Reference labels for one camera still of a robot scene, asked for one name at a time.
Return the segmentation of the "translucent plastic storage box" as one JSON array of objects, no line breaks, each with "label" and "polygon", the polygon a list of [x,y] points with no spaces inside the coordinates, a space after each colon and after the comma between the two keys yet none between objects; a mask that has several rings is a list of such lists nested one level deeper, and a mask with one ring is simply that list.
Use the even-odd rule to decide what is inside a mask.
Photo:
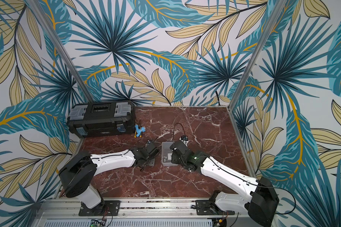
[{"label": "translucent plastic storage box", "polygon": [[162,165],[163,166],[177,166],[177,164],[173,164],[171,162],[172,160],[172,150],[170,149],[170,146],[173,144],[173,142],[163,142],[162,143]]}]

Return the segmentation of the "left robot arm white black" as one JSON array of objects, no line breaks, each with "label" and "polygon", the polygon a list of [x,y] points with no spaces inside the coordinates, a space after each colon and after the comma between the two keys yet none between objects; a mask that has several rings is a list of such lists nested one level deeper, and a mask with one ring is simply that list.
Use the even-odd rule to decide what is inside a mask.
[{"label": "left robot arm white black", "polygon": [[68,198],[77,198],[94,215],[100,215],[107,207],[98,190],[91,185],[93,177],[118,168],[145,168],[159,151],[151,141],[143,147],[102,155],[80,151],[59,171],[64,194]]}]

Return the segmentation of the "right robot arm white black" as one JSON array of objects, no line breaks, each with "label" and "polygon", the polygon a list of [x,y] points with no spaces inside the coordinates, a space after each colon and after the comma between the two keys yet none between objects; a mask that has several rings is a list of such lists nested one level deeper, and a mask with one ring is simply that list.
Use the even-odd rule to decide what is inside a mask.
[{"label": "right robot arm white black", "polygon": [[224,192],[213,194],[210,199],[219,210],[247,213],[263,227],[272,225],[279,198],[270,180],[241,174],[202,151],[193,152],[181,141],[173,142],[170,150],[172,163],[210,177],[239,195],[235,199]]}]

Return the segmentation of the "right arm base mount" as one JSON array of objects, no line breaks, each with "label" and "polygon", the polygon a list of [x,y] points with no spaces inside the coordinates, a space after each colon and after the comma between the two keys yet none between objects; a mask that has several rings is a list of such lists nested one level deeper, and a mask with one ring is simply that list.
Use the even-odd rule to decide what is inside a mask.
[{"label": "right arm base mount", "polygon": [[234,215],[235,211],[223,211],[216,205],[216,197],[221,193],[221,191],[216,190],[213,192],[208,200],[196,200],[195,205],[191,208],[196,210],[197,215]]}]

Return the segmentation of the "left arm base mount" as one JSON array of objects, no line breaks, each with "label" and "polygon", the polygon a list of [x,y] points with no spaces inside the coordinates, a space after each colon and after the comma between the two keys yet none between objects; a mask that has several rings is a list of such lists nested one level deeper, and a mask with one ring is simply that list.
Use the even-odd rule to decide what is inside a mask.
[{"label": "left arm base mount", "polygon": [[100,204],[96,205],[94,208],[88,208],[83,202],[81,202],[81,207],[79,211],[80,217],[94,217],[94,216],[118,216],[120,208],[120,200],[102,200]]}]

